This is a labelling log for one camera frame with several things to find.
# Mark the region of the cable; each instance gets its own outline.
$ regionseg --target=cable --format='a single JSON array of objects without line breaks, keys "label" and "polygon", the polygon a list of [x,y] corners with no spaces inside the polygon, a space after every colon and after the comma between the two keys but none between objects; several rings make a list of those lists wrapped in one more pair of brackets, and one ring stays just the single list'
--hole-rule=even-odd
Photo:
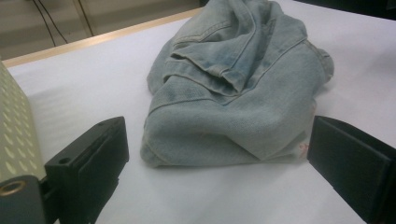
[{"label": "cable", "polygon": [[59,31],[58,26],[56,26],[55,22],[53,21],[50,13],[47,11],[47,8],[44,7],[44,4],[41,2],[41,0],[38,0],[38,2],[40,3],[40,5],[44,8],[44,10],[46,11],[47,15],[49,15],[49,19],[52,21],[53,26],[55,27],[56,31],[58,31],[58,34],[62,37],[62,39],[64,40],[64,42],[66,42],[67,44],[67,40],[64,38],[64,36],[62,35],[62,33]]},{"label": "cable", "polygon": [[35,3],[35,7],[37,8],[38,12],[40,12],[41,18],[43,18],[44,23],[46,23],[47,30],[49,31],[49,35],[50,35],[50,38],[51,38],[52,43],[53,43],[53,47],[56,47],[55,40],[53,39],[52,33],[50,32],[49,25],[47,24],[47,21],[46,21],[46,19],[44,18],[44,15],[43,15],[43,13],[41,12],[40,7],[39,7],[38,4],[35,2],[35,0],[33,0],[33,2]]}]

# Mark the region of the crumpled jeans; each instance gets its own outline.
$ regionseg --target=crumpled jeans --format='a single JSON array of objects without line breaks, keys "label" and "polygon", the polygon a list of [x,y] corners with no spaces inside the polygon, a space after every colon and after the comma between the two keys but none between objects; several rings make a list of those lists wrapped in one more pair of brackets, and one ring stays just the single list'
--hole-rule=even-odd
[{"label": "crumpled jeans", "polygon": [[159,53],[141,157],[151,166],[290,162],[332,59],[263,0],[212,0]]}]

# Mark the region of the wall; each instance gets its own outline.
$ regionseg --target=wall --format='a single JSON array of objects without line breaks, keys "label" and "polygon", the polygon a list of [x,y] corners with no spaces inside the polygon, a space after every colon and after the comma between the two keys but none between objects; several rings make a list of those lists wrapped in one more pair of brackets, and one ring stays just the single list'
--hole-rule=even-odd
[{"label": "wall", "polygon": [[[35,0],[43,12],[38,0]],[[199,0],[41,0],[68,42],[197,8]],[[65,44],[44,14],[55,45]],[[33,0],[0,0],[2,60],[53,48]]]}]

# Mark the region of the black clamp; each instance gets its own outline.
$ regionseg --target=black clamp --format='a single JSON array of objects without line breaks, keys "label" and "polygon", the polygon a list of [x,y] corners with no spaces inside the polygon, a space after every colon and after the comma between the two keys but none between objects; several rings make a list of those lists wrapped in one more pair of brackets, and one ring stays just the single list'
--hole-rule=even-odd
[{"label": "black clamp", "polygon": [[102,121],[48,161],[42,180],[0,183],[1,223],[95,223],[128,160],[124,118]]}]

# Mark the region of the jeans seam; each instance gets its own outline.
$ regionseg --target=jeans seam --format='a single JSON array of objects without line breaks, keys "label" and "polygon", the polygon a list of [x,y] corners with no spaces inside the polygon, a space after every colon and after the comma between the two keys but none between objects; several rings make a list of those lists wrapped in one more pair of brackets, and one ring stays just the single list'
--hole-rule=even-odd
[{"label": "jeans seam", "polygon": [[181,38],[176,39],[173,46],[176,46],[176,45],[182,44],[182,43],[188,43],[188,42],[201,42],[201,41],[205,40],[208,36],[217,32],[218,30],[225,29],[230,26],[231,26],[231,23],[229,21],[222,21],[218,24],[215,24],[215,25],[209,27],[201,35],[188,35],[188,36],[183,36]]}]

